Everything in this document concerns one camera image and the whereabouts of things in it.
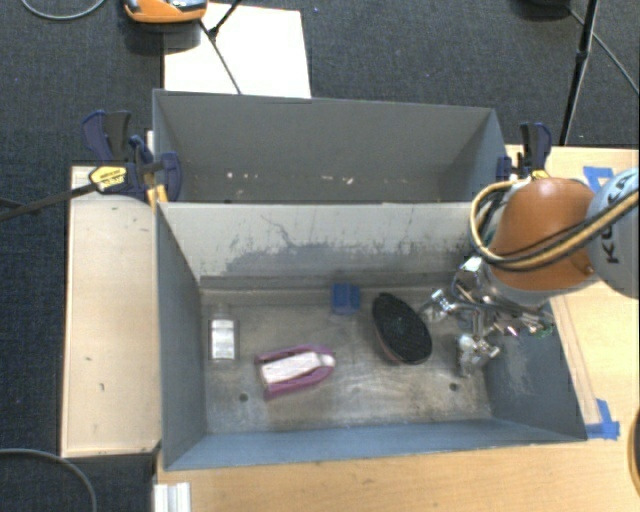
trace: gray metal box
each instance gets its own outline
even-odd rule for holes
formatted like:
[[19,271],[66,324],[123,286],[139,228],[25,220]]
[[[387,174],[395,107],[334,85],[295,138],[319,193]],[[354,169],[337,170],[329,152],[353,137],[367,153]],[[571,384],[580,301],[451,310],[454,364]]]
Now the gray metal box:
[[[492,110],[156,91],[154,133],[185,172],[155,233],[167,469],[586,439],[556,336],[494,337],[501,356],[468,379],[454,321],[418,366],[375,340],[379,292],[418,307],[463,261],[468,201],[504,154]],[[331,314],[335,281],[360,286],[359,313]],[[219,303],[233,362],[206,357]],[[335,350],[333,375],[265,402],[254,356],[301,343]]]

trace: blue tape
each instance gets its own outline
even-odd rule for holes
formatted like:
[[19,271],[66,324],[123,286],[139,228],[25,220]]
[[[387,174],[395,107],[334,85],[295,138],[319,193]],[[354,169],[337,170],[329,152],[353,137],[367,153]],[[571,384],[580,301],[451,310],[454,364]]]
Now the blue tape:
[[600,179],[605,178],[613,178],[613,169],[609,167],[583,167],[582,173],[584,177],[587,178],[587,182],[589,183],[589,188],[594,192],[600,190],[602,185],[600,185]]
[[611,439],[612,441],[617,441],[618,437],[620,437],[620,422],[611,419],[606,400],[596,398],[596,404],[598,404],[602,422],[585,425],[587,436],[589,439]]

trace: white bracket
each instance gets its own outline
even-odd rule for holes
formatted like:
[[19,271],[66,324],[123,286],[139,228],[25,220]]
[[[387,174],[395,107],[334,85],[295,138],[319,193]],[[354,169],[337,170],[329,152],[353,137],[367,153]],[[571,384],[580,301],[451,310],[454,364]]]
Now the white bracket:
[[153,486],[154,512],[191,512],[191,484],[155,484]]

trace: blue block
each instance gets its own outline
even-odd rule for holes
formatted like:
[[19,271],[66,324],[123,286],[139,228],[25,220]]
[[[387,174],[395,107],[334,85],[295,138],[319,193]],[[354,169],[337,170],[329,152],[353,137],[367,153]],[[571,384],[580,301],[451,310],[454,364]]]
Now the blue block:
[[360,288],[350,283],[331,287],[331,310],[336,315],[352,315],[360,310]]

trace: black cable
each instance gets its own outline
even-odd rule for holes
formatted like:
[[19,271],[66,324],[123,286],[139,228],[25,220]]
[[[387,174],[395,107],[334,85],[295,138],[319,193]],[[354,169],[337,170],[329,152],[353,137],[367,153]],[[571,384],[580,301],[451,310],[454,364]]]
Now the black cable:
[[236,93],[239,94],[239,95],[242,95],[242,91],[240,91],[240,87],[238,86],[238,82],[236,82],[235,78],[233,77],[233,73],[231,73],[231,70],[229,69],[229,66],[227,66],[227,61],[224,59],[224,57],[220,53],[220,50],[218,49],[218,45],[216,43],[215,35],[214,36],[209,35],[210,31],[207,29],[207,27],[205,26],[205,24],[204,24],[204,22],[202,20],[199,20],[198,23],[200,24],[200,28],[202,28],[202,30],[204,30],[204,33],[207,35],[207,39],[209,39],[209,42],[213,46],[214,51],[218,55],[218,58],[220,59],[220,62],[222,63],[222,67],[227,72],[227,76],[231,80],[231,83],[233,84],[233,87],[236,90]]
[[587,12],[585,14],[582,36],[580,37],[580,43],[576,53],[576,65],[573,70],[573,79],[571,80],[571,88],[569,89],[567,107],[562,121],[562,130],[560,132],[560,140],[558,142],[558,145],[560,146],[565,146],[567,144],[569,131],[571,130],[571,123],[573,122],[573,116],[578,103],[578,97],[582,90],[587,61],[589,60],[589,54],[591,52],[593,26],[596,21],[597,10],[598,0],[589,0],[589,3],[587,4]]
[[229,19],[229,16],[231,16],[233,12],[236,10],[236,8],[238,7],[238,5],[240,5],[240,2],[242,2],[242,0],[234,0],[234,2],[231,4],[231,7],[229,7],[227,12],[224,13],[224,16],[216,24],[216,26],[213,27],[211,30],[205,29],[205,32],[207,33],[207,35],[209,36],[209,39],[211,39],[212,42],[215,41],[216,37],[218,37],[218,32],[220,32],[222,25],[224,25],[227,22],[227,20]]
[[494,192],[493,194],[489,194],[489,196],[487,197],[487,199],[492,198],[491,205],[489,206],[489,209],[487,210],[487,212],[484,214],[482,221],[478,226],[478,233],[480,233],[480,236],[482,238],[484,238],[485,230],[491,224],[491,220],[493,219],[493,216],[497,213],[497,211],[502,206],[506,204],[502,202],[502,199],[504,198],[505,194],[506,194],[506,191],[501,190],[498,192]]
[[82,187],[73,188],[71,190],[67,190],[65,192],[60,192],[59,194],[54,194],[44,199],[40,199],[39,201],[34,201],[32,203],[23,204],[14,208],[11,211],[0,213],[0,222],[4,222],[5,220],[13,219],[14,217],[19,217],[20,215],[25,215],[27,213],[36,213],[47,206],[52,206],[57,203],[61,203],[63,201],[69,201],[76,197],[83,196],[90,192],[94,192],[97,190],[97,185],[95,183],[89,183],[88,185],[84,185]]
[[89,493],[89,497],[91,499],[91,511],[98,512],[98,499],[96,498],[96,491],[93,488],[93,485],[91,485],[91,481],[87,478],[87,475],[85,475],[78,466],[68,461],[67,459],[63,459],[62,457],[58,457],[57,455],[54,455],[53,453],[43,452],[40,450],[32,450],[29,448],[0,449],[0,457],[14,457],[14,456],[33,457],[33,458],[42,459],[48,462],[55,462],[56,464],[62,464],[62,466],[67,468],[69,471],[71,471],[75,476],[77,476],[80,479],[85,489],[87,489],[87,492]]
[[558,236],[567,234],[569,232],[571,232],[572,234],[579,231],[579,229],[582,229],[585,226],[585,221],[580,221],[580,222],[576,222],[575,224],[571,225],[571,226],[567,226],[564,229],[560,229],[558,231],[556,231],[555,233],[552,233],[549,236],[545,236],[544,238],[541,238],[540,240],[538,240],[537,242],[533,242],[525,247],[522,247],[520,249],[516,249],[514,251],[509,251],[509,252],[505,252],[500,254],[500,256],[513,256],[514,254],[518,254],[519,252],[523,252],[523,251],[528,251],[529,249],[534,249],[535,247],[538,247],[540,244],[543,244],[549,240],[552,240],[553,238],[556,238]]
[[[578,14],[573,9],[569,9],[569,13],[571,14],[571,16],[573,16],[576,19],[578,23],[584,26],[584,20],[580,16],[578,16]],[[640,91],[638,91],[638,86],[633,81],[633,78],[631,78],[631,75],[624,68],[620,60],[618,60],[615,54],[611,51],[611,49],[605,44],[605,42],[595,32],[593,33],[593,39],[596,41],[596,43],[598,43],[600,48],[604,50],[604,52],[611,59],[614,65],[620,70],[620,72],[622,73],[622,76],[627,80],[627,82],[629,83],[633,91],[636,93],[636,95],[640,96]]]
[[[624,215],[629,213],[633,208],[637,208],[637,205],[634,205],[633,207],[631,207],[628,210],[624,211],[624,213],[622,213],[614,221],[609,222],[609,223],[605,224],[604,226],[602,226],[600,229],[596,230],[591,239],[587,239],[584,242],[576,244],[575,246],[573,246],[570,249],[568,249],[566,252],[564,252],[562,254],[559,254],[555,258],[552,258],[552,259],[550,259],[548,261],[545,261],[543,263],[539,263],[537,265],[531,265],[531,266],[528,266],[527,268],[518,268],[518,269],[511,268],[511,267],[508,266],[508,264],[507,265],[503,265],[501,263],[491,263],[491,266],[495,267],[495,268],[499,268],[499,269],[507,271],[507,272],[531,272],[533,270],[540,270],[542,268],[545,268],[545,267],[548,267],[550,265],[553,265],[554,263],[557,263],[558,261],[563,260],[563,259],[571,256],[573,253],[575,253],[575,252],[579,251],[580,249],[582,249],[585,245],[587,245],[589,242],[591,242],[593,240],[593,238],[595,238],[595,237],[599,236],[600,234],[604,233],[607,229],[609,229],[611,227],[611,225],[614,222],[618,221],[621,217],[623,217]],[[547,250],[549,250],[549,249],[548,248],[544,248],[539,252],[545,252]]]
[[24,203],[19,203],[18,201],[13,201],[12,199],[5,199],[0,197],[0,208],[20,208],[24,206]]
[[47,14],[46,12],[42,12],[39,11],[37,9],[35,9],[34,7],[32,7],[27,0],[20,0],[22,2],[22,5],[24,5],[24,7],[31,13],[34,14],[36,16],[38,16],[39,18],[43,18],[45,20],[49,20],[49,21],[72,21],[72,20],[77,20],[79,18],[82,18],[84,16],[87,16],[88,14],[91,14],[93,11],[95,11],[96,9],[98,9],[102,4],[104,4],[107,0],[98,0],[94,5],[92,5],[91,7],[89,7],[88,9],[76,13],[76,14],[63,14],[63,15],[56,15],[56,14]]

